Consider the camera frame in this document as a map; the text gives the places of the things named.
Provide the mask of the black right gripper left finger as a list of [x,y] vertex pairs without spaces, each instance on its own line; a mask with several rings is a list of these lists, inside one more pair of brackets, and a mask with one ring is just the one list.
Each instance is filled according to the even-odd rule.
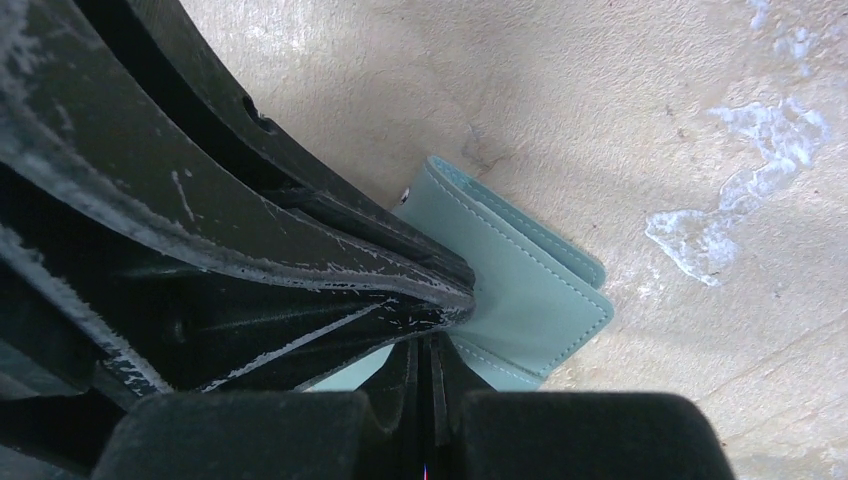
[[346,392],[180,393],[140,400],[119,422],[95,479],[407,479],[419,344]]

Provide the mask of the teal leather card holder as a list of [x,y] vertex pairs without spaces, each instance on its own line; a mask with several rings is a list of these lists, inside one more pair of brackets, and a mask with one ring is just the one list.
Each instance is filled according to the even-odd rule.
[[439,157],[393,212],[473,270],[476,309],[448,335],[496,390],[538,389],[614,317],[598,261]]

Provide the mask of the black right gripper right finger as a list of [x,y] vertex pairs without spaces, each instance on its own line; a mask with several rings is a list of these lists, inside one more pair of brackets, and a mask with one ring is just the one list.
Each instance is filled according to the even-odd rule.
[[445,334],[423,341],[429,479],[731,479],[711,424],[656,392],[499,392]]

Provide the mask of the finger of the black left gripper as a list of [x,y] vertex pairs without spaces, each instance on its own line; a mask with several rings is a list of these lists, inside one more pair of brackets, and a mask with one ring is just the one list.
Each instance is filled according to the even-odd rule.
[[1,5],[1,261],[140,395],[303,390],[466,321],[465,286],[284,209],[154,98],[130,1]]
[[227,70],[177,1],[130,1],[163,61],[146,84],[175,123],[252,190],[289,210],[472,286],[465,260],[384,209],[302,147]]

